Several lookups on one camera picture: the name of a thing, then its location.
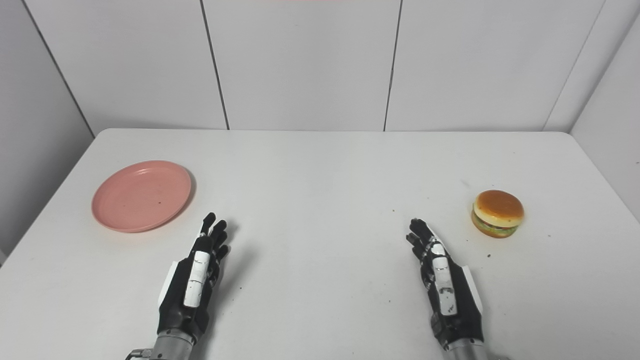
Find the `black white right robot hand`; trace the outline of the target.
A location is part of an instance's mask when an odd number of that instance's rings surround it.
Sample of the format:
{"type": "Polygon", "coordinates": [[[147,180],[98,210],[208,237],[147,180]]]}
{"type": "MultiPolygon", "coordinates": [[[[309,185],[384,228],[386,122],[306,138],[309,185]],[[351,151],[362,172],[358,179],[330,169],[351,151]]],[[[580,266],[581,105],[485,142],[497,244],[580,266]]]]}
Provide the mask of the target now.
{"type": "Polygon", "coordinates": [[[455,262],[423,219],[411,219],[409,230],[406,240],[420,265],[435,339],[446,351],[461,341],[473,346],[484,344],[481,303],[470,271],[455,262]]]}

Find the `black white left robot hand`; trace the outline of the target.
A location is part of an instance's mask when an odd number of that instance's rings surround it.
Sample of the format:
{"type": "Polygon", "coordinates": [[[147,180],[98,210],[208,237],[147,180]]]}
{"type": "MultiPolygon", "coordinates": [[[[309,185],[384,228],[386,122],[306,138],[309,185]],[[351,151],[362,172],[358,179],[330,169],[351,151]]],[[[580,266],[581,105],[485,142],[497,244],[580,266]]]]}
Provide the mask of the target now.
{"type": "Polygon", "coordinates": [[[227,223],[210,212],[189,255],[174,272],[158,307],[158,335],[181,331],[198,341],[210,324],[210,301],[221,274],[222,261],[229,254],[227,223]]]}

